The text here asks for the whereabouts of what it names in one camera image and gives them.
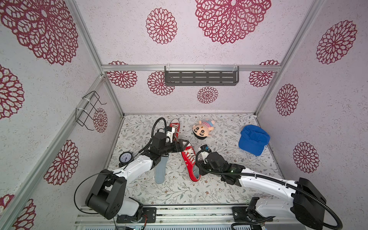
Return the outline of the red sneaker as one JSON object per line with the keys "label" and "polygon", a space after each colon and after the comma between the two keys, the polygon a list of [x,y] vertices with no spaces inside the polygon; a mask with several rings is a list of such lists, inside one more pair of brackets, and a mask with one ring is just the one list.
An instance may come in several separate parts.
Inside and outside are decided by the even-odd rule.
{"label": "red sneaker", "polygon": [[196,165],[196,153],[193,148],[193,145],[188,142],[181,152],[183,160],[185,162],[189,178],[192,182],[198,182],[201,178],[199,174],[199,168]]}
{"label": "red sneaker", "polygon": [[171,134],[171,141],[178,141],[179,140],[179,131],[180,131],[180,121],[179,119],[173,119],[168,128],[169,133]]}

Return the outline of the light blue insole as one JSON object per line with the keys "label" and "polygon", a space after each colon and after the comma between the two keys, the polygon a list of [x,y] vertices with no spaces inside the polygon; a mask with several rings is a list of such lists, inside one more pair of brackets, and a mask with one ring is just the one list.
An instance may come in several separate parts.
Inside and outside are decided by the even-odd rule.
{"label": "light blue insole", "polygon": [[162,184],[165,181],[166,165],[169,160],[169,155],[161,157],[161,161],[155,167],[155,183]]}

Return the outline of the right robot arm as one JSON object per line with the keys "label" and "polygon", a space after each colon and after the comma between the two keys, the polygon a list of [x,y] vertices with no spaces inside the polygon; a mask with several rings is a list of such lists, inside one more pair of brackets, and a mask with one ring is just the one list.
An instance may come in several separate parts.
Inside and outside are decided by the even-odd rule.
{"label": "right robot arm", "polygon": [[197,156],[202,158],[196,160],[201,175],[217,175],[226,184],[260,190],[277,198],[261,201],[253,197],[240,212],[242,218],[232,224],[233,229],[239,225],[261,225],[276,217],[293,218],[313,230],[323,229],[326,200],[309,180],[282,180],[256,173],[242,165],[230,164],[219,153],[207,149]]}

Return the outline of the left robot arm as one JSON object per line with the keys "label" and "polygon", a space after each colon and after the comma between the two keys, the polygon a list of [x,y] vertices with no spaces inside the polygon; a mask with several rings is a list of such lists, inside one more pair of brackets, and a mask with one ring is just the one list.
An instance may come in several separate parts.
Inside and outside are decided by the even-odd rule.
{"label": "left robot arm", "polygon": [[143,205],[135,199],[125,198],[126,186],[157,166],[163,156],[182,152],[188,145],[188,140],[169,141],[167,135],[156,133],[148,148],[126,167],[112,171],[104,169],[98,174],[85,205],[106,219],[126,215],[139,220]]}

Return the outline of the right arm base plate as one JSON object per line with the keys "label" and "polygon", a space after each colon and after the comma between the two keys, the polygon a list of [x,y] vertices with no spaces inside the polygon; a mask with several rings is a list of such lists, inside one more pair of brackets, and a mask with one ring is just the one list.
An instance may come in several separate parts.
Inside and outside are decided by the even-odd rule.
{"label": "right arm base plate", "polygon": [[248,206],[234,206],[232,207],[232,215],[235,222],[260,222],[267,221],[266,217],[259,214],[255,208]]}

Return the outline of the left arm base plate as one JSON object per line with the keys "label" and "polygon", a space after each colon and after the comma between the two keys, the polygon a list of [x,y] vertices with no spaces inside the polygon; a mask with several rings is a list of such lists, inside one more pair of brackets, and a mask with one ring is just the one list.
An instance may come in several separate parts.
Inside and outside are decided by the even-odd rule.
{"label": "left arm base plate", "polygon": [[157,216],[157,208],[143,206],[138,209],[135,215],[117,215],[117,223],[133,224],[133,223],[155,223]]}

